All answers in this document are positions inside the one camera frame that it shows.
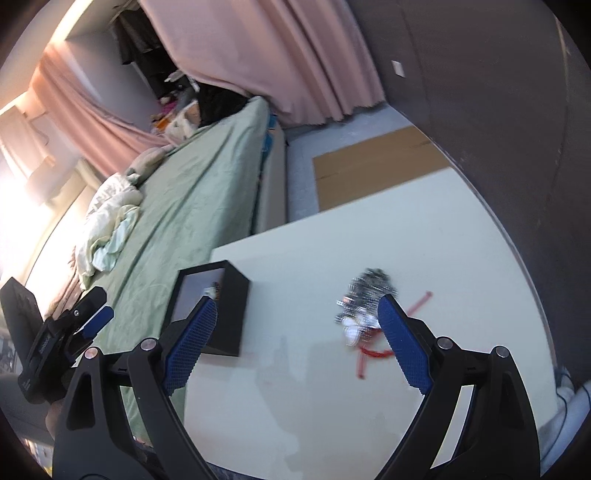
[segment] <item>green bed sheet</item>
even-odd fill
[[[179,270],[208,263],[212,250],[249,235],[269,108],[255,97],[242,111],[200,129],[141,187],[141,217],[113,271],[98,275],[115,317],[95,345],[104,353],[159,337]],[[133,393],[123,388],[136,437],[148,440]],[[183,418],[184,388],[172,396]]]

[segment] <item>black box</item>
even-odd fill
[[[184,320],[195,305],[217,283],[217,325],[203,353],[239,356],[242,324],[250,281],[228,260],[186,268],[178,273],[168,301],[161,332],[176,320]]]

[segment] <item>cardboard sheet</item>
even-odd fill
[[[446,167],[447,158],[416,127],[321,155],[314,159],[320,211]]]

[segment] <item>white table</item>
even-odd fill
[[[203,355],[184,424],[204,458],[265,479],[374,478],[422,396],[394,359],[368,360],[333,318],[365,268],[393,278],[403,308],[435,336],[489,352],[507,346],[538,427],[557,410],[550,347],[532,292],[484,207],[452,169],[218,248],[251,281],[239,358]],[[463,424],[464,387],[436,463]]]

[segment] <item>gray floor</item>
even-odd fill
[[[364,109],[343,122],[323,127],[296,127],[285,131],[287,148],[287,213],[294,222],[318,213],[313,158],[378,137],[411,123],[387,104]]]

